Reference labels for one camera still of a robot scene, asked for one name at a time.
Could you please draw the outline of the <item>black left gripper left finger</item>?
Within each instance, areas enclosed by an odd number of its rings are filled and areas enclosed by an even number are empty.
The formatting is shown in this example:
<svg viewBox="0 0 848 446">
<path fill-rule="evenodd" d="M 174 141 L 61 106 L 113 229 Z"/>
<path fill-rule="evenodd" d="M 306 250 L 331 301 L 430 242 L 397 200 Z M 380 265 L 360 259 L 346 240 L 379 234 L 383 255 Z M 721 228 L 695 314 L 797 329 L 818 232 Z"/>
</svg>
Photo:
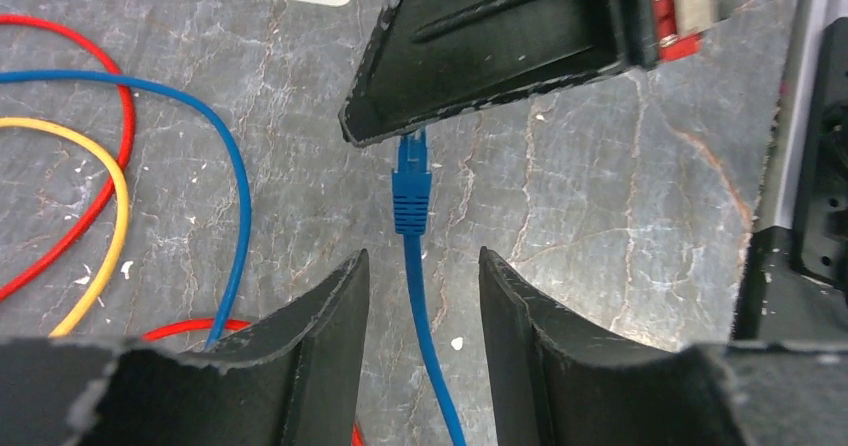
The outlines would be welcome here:
<svg viewBox="0 0 848 446">
<path fill-rule="evenodd" d="M 1 340 L 5 445 L 347 445 L 369 256 L 204 352 L 129 336 Z"/>
</svg>

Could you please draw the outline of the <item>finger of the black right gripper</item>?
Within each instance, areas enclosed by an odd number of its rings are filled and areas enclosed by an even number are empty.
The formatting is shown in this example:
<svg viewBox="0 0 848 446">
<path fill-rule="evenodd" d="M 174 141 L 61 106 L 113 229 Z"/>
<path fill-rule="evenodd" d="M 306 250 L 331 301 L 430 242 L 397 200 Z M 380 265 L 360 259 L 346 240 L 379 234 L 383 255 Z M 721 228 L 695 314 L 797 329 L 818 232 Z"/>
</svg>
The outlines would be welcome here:
<svg viewBox="0 0 848 446">
<path fill-rule="evenodd" d="M 640 63 L 646 0 L 386 0 L 339 112 L 379 143 Z"/>
</svg>

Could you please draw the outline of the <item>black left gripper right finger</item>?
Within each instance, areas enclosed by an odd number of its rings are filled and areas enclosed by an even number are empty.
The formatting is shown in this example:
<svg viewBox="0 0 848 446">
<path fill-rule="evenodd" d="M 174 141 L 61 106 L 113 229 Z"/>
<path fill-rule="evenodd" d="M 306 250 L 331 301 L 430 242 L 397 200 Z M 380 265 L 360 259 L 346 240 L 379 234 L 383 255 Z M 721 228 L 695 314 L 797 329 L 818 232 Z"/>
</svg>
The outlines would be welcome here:
<svg viewBox="0 0 848 446">
<path fill-rule="evenodd" d="M 603 328 L 479 253 L 501 445 L 843 445 L 845 343 L 657 349 Z"/>
</svg>

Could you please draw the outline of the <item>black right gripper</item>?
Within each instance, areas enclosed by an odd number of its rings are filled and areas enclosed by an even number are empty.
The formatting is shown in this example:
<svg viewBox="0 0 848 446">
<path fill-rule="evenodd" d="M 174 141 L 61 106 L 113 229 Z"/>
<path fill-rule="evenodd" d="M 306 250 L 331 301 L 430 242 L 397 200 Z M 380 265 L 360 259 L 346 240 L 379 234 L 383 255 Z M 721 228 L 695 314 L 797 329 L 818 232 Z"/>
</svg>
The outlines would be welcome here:
<svg viewBox="0 0 848 446">
<path fill-rule="evenodd" d="M 736 0 L 633 0 L 632 64 L 657 67 L 698 53 L 703 36 Z"/>
</svg>

